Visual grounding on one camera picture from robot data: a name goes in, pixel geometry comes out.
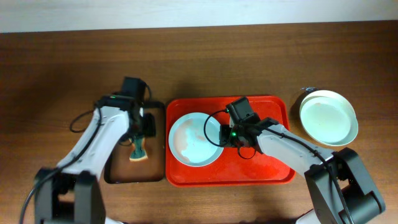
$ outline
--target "white wall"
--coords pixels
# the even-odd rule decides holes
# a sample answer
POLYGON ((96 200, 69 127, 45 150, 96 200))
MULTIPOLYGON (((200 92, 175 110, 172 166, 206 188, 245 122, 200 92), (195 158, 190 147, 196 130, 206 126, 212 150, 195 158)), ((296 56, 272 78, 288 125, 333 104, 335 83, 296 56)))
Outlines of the white wall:
POLYGON ((0 0, 0 32, 398 19, 398 0, 0 0))

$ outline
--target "wooden table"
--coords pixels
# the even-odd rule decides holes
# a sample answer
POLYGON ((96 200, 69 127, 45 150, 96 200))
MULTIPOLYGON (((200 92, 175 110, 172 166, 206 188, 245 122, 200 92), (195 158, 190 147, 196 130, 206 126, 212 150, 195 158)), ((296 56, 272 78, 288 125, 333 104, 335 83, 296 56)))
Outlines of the wooden table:
MULTIPOLYGON (((36 172, 75 145, 69 122, 124 76, 145 80, 164 103, 270 94, 290 108, 305 86, 341 93, 359 121, 348 146, 387 205, 371 223, 398 220, 398 22, 386 21, 0 34, 0 223, 17 222, 36 172)), ((309 139, 298 114, 289 119, 309 139)), ((286 185, 179 189, 164 179, 101 189, 107 214, 132 223, 267 221, 312 208, 299 176, 286 185)))

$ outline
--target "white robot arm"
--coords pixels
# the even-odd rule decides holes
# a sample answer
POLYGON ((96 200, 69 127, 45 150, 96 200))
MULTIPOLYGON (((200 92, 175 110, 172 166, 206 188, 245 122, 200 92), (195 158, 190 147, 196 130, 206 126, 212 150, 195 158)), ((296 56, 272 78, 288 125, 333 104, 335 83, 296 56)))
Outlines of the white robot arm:
POLYGON ((325 149, 292 134, 271 118, 260 120, 246 97, 228 104, 225 112, 229 113, 231 124, 221 126, 220 144, 253 147, 282 161, 307 181, 314 209, 296 224, 362 224, 386 209, 380 192, 352 149, 325 149), (341 190, 338 179, 348 179, 349 185, 341 190))
POLYGON ((36 224, 121 224, 106 217, 98 181, 118 141, 155 135, 152 115, 143 115, 146 88, 140 79, 125 78, 120 92, 96 102, 93 118, 75 147, 56 168, 37 173, 19 223, 23 223, 27 204, 35 195, 36 224), (58 195, 70 190, 75 201, 60 201, 58 195))

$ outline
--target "light blue plate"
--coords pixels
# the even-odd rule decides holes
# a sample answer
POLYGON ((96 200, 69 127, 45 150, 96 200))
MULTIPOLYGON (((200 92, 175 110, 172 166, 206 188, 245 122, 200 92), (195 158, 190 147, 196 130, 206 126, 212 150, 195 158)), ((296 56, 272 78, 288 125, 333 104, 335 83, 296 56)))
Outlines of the light blue plate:
MULTIPOLYGON (((203 126, 209 117, 205 113, 190 113, 179 118, 170 129, 169 148, 182 164, 192 167, 206 166, 223 152, 222 147, 212 145, 205 138, 203 126)), ((220 123, 210 118, 206 134, 214 143, 220 143, 220 123)))
POLYGON ((300 106, 300 119, 308 135, 327 146, 344 146, 358 134, 354 108, 333 91, 308 94, 300 106))

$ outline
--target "red plastic tray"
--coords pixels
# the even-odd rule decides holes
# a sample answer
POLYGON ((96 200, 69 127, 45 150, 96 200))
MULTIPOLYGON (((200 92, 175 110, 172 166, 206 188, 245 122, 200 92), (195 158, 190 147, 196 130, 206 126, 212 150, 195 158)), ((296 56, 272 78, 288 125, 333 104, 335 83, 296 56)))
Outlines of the red plastic tray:
MULTIPOLYGON (((169 148, 169 131, 181 116, 202 112, 211 114, 225 109, 228 103, 240 96, 190 98, 173 100, 166 112, 166 178, 176 187, 286 184, 295 175, 294 170, 281 161, 264 154, 256 153, 252 159, 239 157, 236 148, 224 148, 223 153, 213 163, 204 167, 189 167, 180 163, 169 148)), ((276 96, 248 96, 250 105, 261 119, 271 117, 289 129, 286 106, 276 96)), ((218 113, 215 118, 220 124, 229 124, 227 113, 218 113)), ((242 148, 244 157, 251 157, 253 148, 242 148)))

